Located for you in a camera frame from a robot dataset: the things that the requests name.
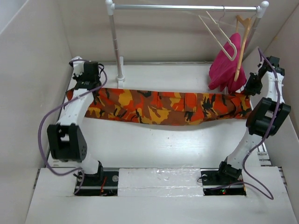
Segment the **orange camouflage trousers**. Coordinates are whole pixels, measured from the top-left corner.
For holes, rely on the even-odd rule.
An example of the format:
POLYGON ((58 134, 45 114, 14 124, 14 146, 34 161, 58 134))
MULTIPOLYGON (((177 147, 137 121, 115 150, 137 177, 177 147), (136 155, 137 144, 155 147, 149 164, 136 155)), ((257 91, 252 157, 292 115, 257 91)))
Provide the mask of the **orange camouflage trousers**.
POLYGON ((249 96, 101 88, 85 116, 149 125, 187 126, 219 119, 247 119, 249 96))

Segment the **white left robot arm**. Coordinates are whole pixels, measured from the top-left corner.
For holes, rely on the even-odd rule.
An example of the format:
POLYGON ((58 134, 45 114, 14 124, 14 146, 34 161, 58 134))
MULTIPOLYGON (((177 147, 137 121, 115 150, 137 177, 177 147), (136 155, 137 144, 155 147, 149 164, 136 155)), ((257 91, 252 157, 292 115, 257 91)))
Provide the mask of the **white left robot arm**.
POLYGON ((100 65, 80 57, 72 59, 70 65, 76 85, 68 104, 63 106, 64 112, 59 120, 47 128, 50 153, 55 160, 74 162, 88 175, 92 184, 99 185, 104 181, 104 173, 100 170, 100 162, 88 152, 80 126, 94 102, 92 90, 101 86, 100 65))

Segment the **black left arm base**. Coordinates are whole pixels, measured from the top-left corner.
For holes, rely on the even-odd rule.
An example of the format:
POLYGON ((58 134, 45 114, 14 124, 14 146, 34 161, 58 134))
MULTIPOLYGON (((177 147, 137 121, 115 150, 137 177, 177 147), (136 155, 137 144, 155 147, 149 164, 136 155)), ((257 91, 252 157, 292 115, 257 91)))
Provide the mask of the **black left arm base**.
POLYGON ((75 196, 117 196, 119 170, 104 170, 103 176, 96 179, 92 175, 85 175, 82 181, 82 173, 78 174, 74 192, 75 196))

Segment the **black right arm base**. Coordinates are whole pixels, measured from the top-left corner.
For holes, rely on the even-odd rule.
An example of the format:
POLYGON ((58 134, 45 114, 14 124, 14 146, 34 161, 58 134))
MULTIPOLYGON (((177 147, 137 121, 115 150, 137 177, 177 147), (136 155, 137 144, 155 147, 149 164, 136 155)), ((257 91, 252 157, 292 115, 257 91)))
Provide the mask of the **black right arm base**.
POLYGON ((202 184, 204 196, 246 196, 238 178, 218 174, 217 168, 201 168, 197 182, 202 184))

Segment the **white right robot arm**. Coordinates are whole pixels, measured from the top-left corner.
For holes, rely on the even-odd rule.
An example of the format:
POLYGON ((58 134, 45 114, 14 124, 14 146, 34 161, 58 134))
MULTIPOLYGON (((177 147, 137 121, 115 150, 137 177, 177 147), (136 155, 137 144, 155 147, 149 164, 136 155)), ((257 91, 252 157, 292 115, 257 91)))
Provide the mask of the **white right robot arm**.
POLYGON ((260 99, 247 118, 247 130, 236 149, 220 163, 216 178, 222 184, 228 183, 232 178, 239 178, 253 149, 262 143, 264 138, 275 135, 291 111, 282 96, 285 70, 280 68, 279 60, 274 56, 267 57, 259 64, 257 73, 250 73, 244 88, 245 94, 260 94, 263 77, 267 78, 267 94, 260 99))

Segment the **wooden hanger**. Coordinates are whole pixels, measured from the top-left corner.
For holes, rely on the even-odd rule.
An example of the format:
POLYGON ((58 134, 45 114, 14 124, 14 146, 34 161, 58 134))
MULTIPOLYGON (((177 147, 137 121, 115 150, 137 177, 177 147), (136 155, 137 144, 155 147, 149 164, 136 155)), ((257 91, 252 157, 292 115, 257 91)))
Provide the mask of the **wooden hanger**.
POLYGON ((240 23, 244 27, 244 33, 243 33, 243 39, 242 39, 242 43, 241 43, 241 51, 240 51, 240 55, 239 55, 239 59, 238 59, 238 63, 237 63, 236 71, 235 71, 234 82, 236 82, 238 80, 238 77, 240 74, 243 54, 244 54, 245 46, 246 46, 246 41, 249 36, 249 32, 251 30, 251 18, 243 19, 240 15, 237 15, 236 19, 237 19, 236 32, 238 33, 238 25, 240 23))

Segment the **pink garment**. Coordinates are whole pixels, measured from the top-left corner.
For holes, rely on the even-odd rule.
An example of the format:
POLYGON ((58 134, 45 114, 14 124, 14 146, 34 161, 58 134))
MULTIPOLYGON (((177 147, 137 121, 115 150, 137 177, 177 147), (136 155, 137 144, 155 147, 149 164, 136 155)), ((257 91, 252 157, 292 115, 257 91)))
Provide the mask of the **pink garment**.
POLYGON ((240 68, 237 81, 234 81, 241 52, 241 36, 239 33, 234 33, 231 35, 230 40, 236 46, 236 58, 231 61, 222 50, 218 53, 209 70, 210 82, 208 87, 211 90, 219 88, 222 91, 227 88, 228 93, 233 93, 239 90, 247 82, 243 67, 240 68))

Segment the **white metal clothes rack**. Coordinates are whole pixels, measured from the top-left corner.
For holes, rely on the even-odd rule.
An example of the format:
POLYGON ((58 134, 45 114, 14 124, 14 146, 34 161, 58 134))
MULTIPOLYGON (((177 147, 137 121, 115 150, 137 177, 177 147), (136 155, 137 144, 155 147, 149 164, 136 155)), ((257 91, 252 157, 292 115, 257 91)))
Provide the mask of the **white metal clothes rack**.
POLYGON ((175 6, 175 5, 119 5, 114 4, 112 0, 105 1, 107 7, 107 14, 109 17, 110 28, 112 33, 112 40, 114 45, 114 53, 116 58, 117 65, 117 84, 118 88, 123 88, 123 83, 125 82, 125 76, 123 75, 122 68, 124 66, 123 57, 120 56, 116 28, 114 22, 114 11, 115 10, 182 10, 182 11, 221 11, 221 12, 255 12, 256 18, 254 22, 251 22, 251 30, 246 41, 246 46, 249 45, 252 36, 254 35, 256 28, 266 12, 266 9, 269 6, 268 1, 263 1, 259 6, 253 7, 238 7, 238 6, 175 6))

